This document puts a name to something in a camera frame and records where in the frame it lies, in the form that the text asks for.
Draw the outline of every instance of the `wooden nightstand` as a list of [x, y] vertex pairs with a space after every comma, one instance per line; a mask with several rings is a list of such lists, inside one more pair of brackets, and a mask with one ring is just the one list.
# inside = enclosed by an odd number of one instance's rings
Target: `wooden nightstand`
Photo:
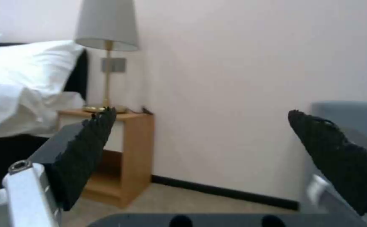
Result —
[[[57, 128], [89, 119], [82, 110], [60, 111]], [[154, 117], [118, 114], [104, 147], [102, 161], [82, 193], [83, 197], [126, 207], [150, 184], [153, 166]]]

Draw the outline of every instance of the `beige carpet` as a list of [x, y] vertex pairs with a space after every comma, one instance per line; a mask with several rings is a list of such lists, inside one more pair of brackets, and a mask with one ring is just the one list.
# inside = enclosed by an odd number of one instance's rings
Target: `beige carpet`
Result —
[[80, 198], [64, 212], [63, 227], [81, 227], [116, 213], [294, 213], [277, 207], [151, 184], [127, 209]]

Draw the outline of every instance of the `gray lampshade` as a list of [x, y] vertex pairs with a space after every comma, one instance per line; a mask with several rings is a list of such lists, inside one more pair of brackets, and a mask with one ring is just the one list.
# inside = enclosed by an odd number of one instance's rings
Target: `gray lampshade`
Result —
[[138, 50], [133, 0], [84, 0], [75, 42], [105, 49], [105, 40], [113, 41], [113, 50]]

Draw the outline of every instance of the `electrical outlet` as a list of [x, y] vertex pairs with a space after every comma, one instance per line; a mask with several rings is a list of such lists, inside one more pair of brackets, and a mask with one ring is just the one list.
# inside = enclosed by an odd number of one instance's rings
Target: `electrical outlet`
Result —
[[[102, 58], [102, 72], [106, 71], [106, 58]], [[126, 72], [126, 58], [111, 58], [110, 71], [115, 73]]]

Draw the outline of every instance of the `nightstand drawer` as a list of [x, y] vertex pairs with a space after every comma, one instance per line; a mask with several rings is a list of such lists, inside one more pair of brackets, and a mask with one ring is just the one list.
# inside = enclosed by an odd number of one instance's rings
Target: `nightstand drawer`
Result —
[[[59, 115], [58, 129], [62, 128], [65, 125], [71, 125], [74, 123], [82, 122], [85, 119], [87, 118], [80, 116]], [[123, 130], [124, 130], [124, 123], [116, 121], [112, 127], [109, 139], [104, 147], [105, 150], [123, 152]]]

